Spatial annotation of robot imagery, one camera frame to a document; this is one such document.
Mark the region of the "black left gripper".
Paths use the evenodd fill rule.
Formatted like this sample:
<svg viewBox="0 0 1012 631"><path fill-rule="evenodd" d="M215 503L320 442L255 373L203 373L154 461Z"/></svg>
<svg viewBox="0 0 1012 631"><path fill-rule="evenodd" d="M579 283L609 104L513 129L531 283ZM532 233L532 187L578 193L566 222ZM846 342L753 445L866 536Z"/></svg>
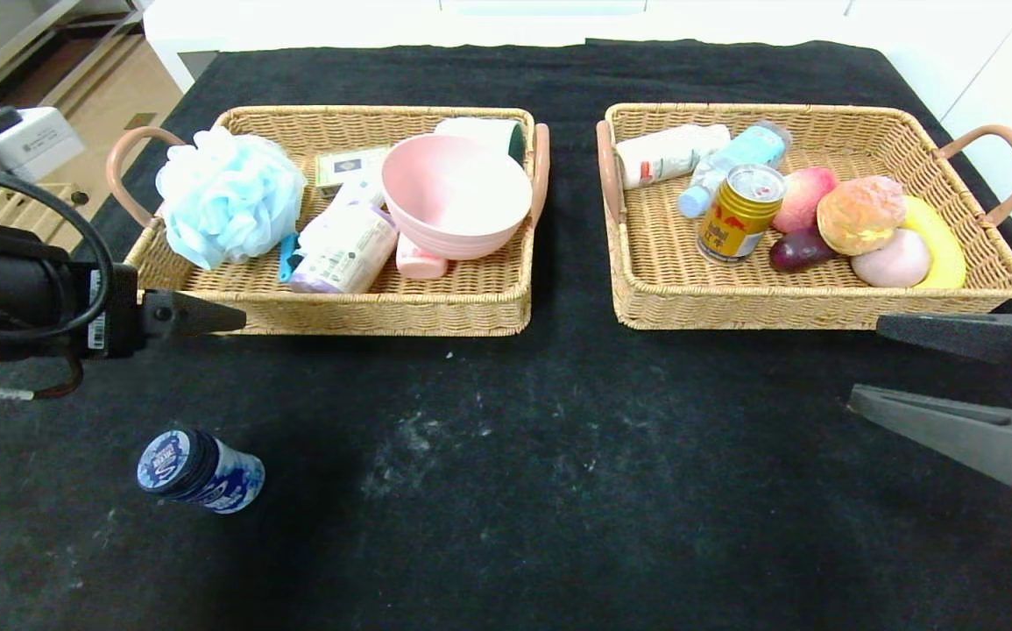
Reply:
<svg viewBox="0 0 1012 631"><path fill-rule="evenodd" d="M146 338L194 337L248 326L243 310L168 290L148 290L137 304L137 273L116 265L110 296L96 319L66 334L38 340L34 329L61 328L88 311L100 295L97 264L0 254L0 331L24 331L24 341L0 339L0 360L128 357Z"/></svg>

